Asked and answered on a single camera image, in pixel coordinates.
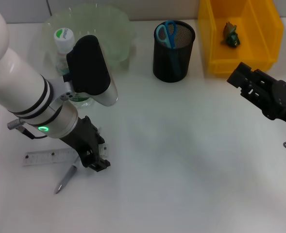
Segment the clear plastic bowl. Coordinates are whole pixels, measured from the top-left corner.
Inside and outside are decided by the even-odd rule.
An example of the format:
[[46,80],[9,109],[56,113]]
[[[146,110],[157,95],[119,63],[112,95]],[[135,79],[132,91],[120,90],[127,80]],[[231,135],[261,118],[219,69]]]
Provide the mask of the clear plastic bowl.
[[41,49],[55,65],[56,44],[54,32],[70,28],[78,41],[85,35],[95,35],[105,52],[107,62],[114,67],[129,56],[135,30],[128,16],[110,5],[82,3],[53,14],[42,26]]

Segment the green toy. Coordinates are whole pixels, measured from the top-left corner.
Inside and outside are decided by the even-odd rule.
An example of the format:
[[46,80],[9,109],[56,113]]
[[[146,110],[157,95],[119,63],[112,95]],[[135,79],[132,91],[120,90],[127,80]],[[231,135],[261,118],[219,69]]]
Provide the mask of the green toy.
[[236,48],[238,45],[240,45],[240,40],[238,34],[236,33],[236,25],[233,25],[230,22],[226,23],[226,26],[223,31],[223,36],[223,44],[226,43],[233,48]]

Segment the white bottle cap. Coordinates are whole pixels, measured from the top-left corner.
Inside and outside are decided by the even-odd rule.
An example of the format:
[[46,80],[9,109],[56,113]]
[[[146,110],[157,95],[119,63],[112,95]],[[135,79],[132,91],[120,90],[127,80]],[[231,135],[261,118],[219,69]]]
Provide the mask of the white bottle cap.
[[54,33],[54,41],[60,52],[68,53],[75,45],[74,33],[69,28],[60,28]]

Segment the blue scissors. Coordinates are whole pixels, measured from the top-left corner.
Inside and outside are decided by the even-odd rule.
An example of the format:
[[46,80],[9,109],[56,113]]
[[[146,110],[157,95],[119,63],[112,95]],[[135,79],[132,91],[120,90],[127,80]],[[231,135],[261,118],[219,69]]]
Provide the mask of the blue scissors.
[[[170,30],[168,28],[169,24],[172,24],[174,27],[174,31],[172,34],[170,34]],[[165,38],[161,39],[159,37],[159,32],[160,30],[163,29],[164,34],[165,34]],[[165,24],[161,24],[157,30],[156,30],[156,36],[157,36],[157,40],[161,43],[164,43],[168,48],[174,49],[175,47],[175,42],[174,42],[174,38],[176,36],[177,33],[177,26],[175,24],[174,21],[170,20],[170,21],[166,21]]]

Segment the wall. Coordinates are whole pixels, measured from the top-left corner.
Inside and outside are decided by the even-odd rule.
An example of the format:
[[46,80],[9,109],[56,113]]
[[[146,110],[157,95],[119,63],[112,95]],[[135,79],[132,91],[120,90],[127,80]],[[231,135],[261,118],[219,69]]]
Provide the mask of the wall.
[[[286,0],[273,1],[279,15],[286,17]],[[200,0],[0,0],[0,13],[8,23],[44,22],[50,11],[55,13],[81,2],[109,3],[131,20],[154,20],[196,18]]]

